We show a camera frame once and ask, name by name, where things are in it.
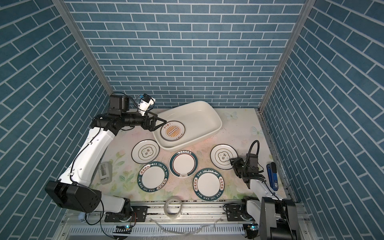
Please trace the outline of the orange sunburst plate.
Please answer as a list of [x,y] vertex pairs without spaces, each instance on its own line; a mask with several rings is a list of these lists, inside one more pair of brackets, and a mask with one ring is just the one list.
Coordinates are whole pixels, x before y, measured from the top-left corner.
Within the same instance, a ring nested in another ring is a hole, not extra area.
[[165,141],[174,142],[182,138],[185,131],[184,124],[179,121],[170,121],[161,127],[160,135]]

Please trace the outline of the white cloud-pattern plate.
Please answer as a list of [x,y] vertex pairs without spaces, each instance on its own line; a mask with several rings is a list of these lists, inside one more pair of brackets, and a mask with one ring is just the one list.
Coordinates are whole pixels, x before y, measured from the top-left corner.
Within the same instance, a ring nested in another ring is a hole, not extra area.
[[131,157],[137,164],[147,164],[154,161],[159,155],[160,147],[154,140],[143,140],[132,149]]
[[236,150],[225,144],[216,145],[212,148],[210,158],[212,163],[219,169],[230,170],[233,168],[231,159],[238,157]]

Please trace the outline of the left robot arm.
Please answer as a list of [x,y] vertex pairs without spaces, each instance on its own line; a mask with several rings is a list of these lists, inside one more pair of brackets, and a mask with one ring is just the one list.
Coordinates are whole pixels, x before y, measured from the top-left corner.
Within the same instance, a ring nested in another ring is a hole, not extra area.
[[90,184],[103,154],[120,130],[139,126],[154,132],[166,124],[166,120],[150,111],[155,102],[147,94],[141,96],[139,103],[123,93],[110,95],[108,111],[93,118],[88,136],[68,169],[45,186],[58,207],[83,213],[113,213],[124,219],[131,216],[129,199],[105,195],[91,189]]

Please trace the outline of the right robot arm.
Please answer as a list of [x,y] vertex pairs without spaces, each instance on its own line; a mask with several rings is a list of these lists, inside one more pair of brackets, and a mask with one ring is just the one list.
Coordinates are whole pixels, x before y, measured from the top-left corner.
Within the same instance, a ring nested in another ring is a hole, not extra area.
[[236,176],[257,196],[256,200],[246,200],[245,212],[259,225],[260,239],[300,240],[301,229],[295,202],[274,192],[262,174],[250,173],[252,168],[242,158],[231,159],[230,163]]

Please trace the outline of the white plastic bin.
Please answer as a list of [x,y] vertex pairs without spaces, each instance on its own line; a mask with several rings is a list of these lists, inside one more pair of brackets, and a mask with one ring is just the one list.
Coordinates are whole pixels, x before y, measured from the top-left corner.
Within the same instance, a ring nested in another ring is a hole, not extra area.
[[204,101],[196,101],[182,105],[158,116],[167,122],[179,121],[184,124],[186,131],[182,138],[174,142],[165,141],[160,135],[160,129],[153,132],[154,138],[160,148],[168,152],[185,150],[187,147],[204,141],[217,134],[223,126],[219,114]]

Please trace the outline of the blue black stapler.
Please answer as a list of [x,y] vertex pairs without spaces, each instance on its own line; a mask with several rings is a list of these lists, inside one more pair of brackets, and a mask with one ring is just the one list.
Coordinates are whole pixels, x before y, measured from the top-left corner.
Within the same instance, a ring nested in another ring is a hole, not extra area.
[[277,166],[274,162],[267,164],[267,173],[269,177],[270,187],[274,191],[278,191],[279,183],[278,183],[278,175],[277,175]]

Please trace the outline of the green rimmed plate right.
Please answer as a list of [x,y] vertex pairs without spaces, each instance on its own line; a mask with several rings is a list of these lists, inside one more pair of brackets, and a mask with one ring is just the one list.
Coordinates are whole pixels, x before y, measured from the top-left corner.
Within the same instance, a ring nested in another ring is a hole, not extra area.
[[218,171],[205,168],[194,176],[193,190],[201,200],[216,201],[224,193],[225,181]]

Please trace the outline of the floral table mat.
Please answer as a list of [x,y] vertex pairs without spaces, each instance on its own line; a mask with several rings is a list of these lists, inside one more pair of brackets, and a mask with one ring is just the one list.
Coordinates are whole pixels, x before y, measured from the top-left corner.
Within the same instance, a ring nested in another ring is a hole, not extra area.
[[219,109],[221,129],[212,137],[180,150],[166,151],[153,133],[121,131],[103,157],[112,165],[112,180],[95,175],[91,187],[132,202],[239,200],[254,192],[236,176],[231,158],[258,154],[262,166],[273,157],[254,109]]

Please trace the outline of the green red rimmed plate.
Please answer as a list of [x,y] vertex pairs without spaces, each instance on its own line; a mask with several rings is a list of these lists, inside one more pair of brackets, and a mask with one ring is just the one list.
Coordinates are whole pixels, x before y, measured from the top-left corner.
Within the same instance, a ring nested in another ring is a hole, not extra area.
[[188,178],[197,170],[198,158],[191,151],[179,151],[170,158],[169,167],[174,176]]

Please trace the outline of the green rimmed plate left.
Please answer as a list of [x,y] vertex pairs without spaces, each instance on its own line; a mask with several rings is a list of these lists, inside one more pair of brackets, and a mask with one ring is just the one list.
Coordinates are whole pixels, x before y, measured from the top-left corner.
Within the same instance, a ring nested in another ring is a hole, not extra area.
[[147,193],[153,193],[166,185],[169,179],[169,170],[164,163],[151,162],[146,164],[138,173],[139,188]]

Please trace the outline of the grey plastic device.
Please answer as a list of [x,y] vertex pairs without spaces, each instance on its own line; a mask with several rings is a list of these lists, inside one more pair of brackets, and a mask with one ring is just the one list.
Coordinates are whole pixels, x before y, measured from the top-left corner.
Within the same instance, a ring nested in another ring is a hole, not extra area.
[[110,162],[104,162],[99,165],[99,176],[102,185],[109,184],[113,178],[113,165]]

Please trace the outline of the clear tape roll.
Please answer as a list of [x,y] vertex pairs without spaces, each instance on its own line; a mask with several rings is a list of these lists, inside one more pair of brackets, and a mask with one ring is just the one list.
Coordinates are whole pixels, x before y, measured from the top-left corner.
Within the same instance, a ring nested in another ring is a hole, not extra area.
[[164,213],[165,215],[174,220],[178,219],[183,211],[183,202],[180,198],[172,196],[167,199],[164,203]]

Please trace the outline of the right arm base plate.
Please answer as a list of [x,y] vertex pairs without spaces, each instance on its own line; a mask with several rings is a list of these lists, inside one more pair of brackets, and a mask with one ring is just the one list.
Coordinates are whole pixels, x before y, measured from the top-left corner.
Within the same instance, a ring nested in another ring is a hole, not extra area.
[[235,203],[229,203],[223,205],[223,210],[226,214],[228,222],[254,222],[254,218],[251,217],[245,210],[244,206]]

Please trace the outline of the aluminium rail frame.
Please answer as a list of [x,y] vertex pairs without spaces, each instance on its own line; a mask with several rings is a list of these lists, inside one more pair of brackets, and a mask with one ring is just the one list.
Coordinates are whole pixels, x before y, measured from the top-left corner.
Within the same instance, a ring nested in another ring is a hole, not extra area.
[[164,213],[164,202],[137,202],[132,206],[147,206],[146,220],[140,223],[105,223],[88,225],[99,219],[98,213],[88,215],[69,211],[54,235],[55,240],[112,240],[145,239],[260,239],[259,225],[254,222],[228,222],[223,205],[233,201],[184,201],[178,219],[170,219]]

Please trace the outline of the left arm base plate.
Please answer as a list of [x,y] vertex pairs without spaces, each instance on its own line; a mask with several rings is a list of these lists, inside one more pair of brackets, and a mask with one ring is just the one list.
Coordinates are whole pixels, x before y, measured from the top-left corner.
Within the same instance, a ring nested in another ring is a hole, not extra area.
[[146,220],[147,213],[147,206],[131,206],[120,213],[107,212],[104,221],[105,223],[140,223]]

